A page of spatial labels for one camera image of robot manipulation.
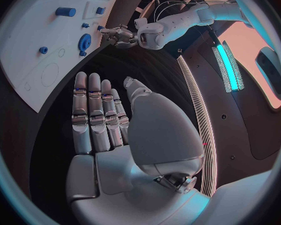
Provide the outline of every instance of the blue knob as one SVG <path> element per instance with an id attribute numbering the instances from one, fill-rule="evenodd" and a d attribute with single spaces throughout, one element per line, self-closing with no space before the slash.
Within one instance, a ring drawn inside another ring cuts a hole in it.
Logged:
<path id="1" fill-rule="evenodd" d="M 87 53 L 86 53 L 85 51 L 80 51 L 80 52 L 79 52 L 79 55 L 80 55 L 81 57 L 85 57 L 85 56 L 87 55 Z"/>
<path id="2" fill-rule="evenodd" d="M 90 25 L 89 25 L 88 23 L 82 23 L 82 27 L 85 28 L 85 29 L 87 29 L 87 28 L 90 27 Z"/>
<path id="3" fill-rule="evenodd" d="M 74 17 L 76 9 L 71 7 L 59 7 L 55 11 L 56 16 Z"/>
<path id="4" fill-rule="evenodd" d="M 104 29 L 105 27 L 103 27 L 103 26 L 98 26 L 98 30 L 100 31 L 101 29 Z"/>
<path id="5" fill-rule="evenodd" d="M 96 14 L 102 15 L 102 14 L 105 12 L 105 9 L 106 9 L 106 8 L 98 7 L 98 8 L 97 8 L 97 11 L 96 11 Z"/>
<path id="6" fill-rule="evenodd" d="M 48 52 L 48 48 L 46 46 L 42 46 L 39 51 L 41 54 L 46 54 Z"/>

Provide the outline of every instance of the blue light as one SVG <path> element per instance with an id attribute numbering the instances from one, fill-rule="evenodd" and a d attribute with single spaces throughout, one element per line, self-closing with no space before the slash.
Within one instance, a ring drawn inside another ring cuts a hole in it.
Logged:
<path id="1" fill-rule="evenodd" d="M 226 67 L 226 71 L 228 73 L 228 77 L 229 77 L 229 81 L 230 81 L 230 85 L 231 85 L 231 89 L 232 90 L 238 90 L 239 87 L 238 87 L 238 83 L 237 83 L 237 79 L 236 79 L 236 76 L 234 74 L 234 71 L 233 71 L 233 68 L 232 68 L 232 65 L 229 61 L 229 58 L 223 48 L 222 45 L 218 45 L 217 47 L 217 50 L 224 62 L 224 65 Z"/>

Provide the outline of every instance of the cyan light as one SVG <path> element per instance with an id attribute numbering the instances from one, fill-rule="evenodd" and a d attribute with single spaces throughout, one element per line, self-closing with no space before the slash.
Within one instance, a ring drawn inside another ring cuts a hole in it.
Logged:
<path id="1" fill-rule="evenodd" d="M 229 61 L 229 58 L 228 58 L 223 46 L 218 45 L 216 48 L 219 51 L 219 54 L 220 54 L 220 56 L 221 56 L 221 58 L 224 62 L 224 65 L 225 65 L 225 68 L 226 68 L 226 71 L 227 71 L 227 74 L 228 74 L 228 77 L 229 77 L 231 89 L 232 90 L 238 90 L 239 87 L 238 87 L 238 82 L 237 82 L 236 76 L 234 74 L 232 65 Z"/>

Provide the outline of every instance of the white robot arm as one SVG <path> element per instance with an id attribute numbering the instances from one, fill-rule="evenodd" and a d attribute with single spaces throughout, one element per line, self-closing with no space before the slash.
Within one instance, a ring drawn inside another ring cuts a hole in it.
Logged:
<path id="1" fill-rule="evenodd" d="M 157 22 L 148 23 L 146 18 L 136 19 L 137 34 L 128 31 L 123 25 L 113 29 L 102 28 L 100 32 L 107 35 L 107 39 L 115 40 L 118 48 L 126 49 L 138 44 L 145 49 L 159 50 L 168 42 L 183 36 L 189 28 L 210 25 L 216 20 L 241 21 L 251 26 L 237 3 L 198 3 L 188 11 L 164 17 Z"/>

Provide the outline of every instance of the white panel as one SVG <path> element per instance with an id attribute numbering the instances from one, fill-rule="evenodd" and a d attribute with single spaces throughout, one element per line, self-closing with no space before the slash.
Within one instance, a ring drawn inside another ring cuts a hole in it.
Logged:
<path id="1" fill-rule="evenodd" d="M 85 33 L 91 35 L 87 55 L 100 46 L 98 25 L 105 26 L 115 0 L 37 0 L 8 31 L 9 39 L 0 56 L 2 68 L 21 98 L 36 112 L 61 81 L 82 59 L 78 42 Z M 103 15 L 92 10 L 106 7 Z M 74 17 L 56 16 L 58 7 L 75 8 Z M 39 52 L 48 47 L 47 54 Z"/>

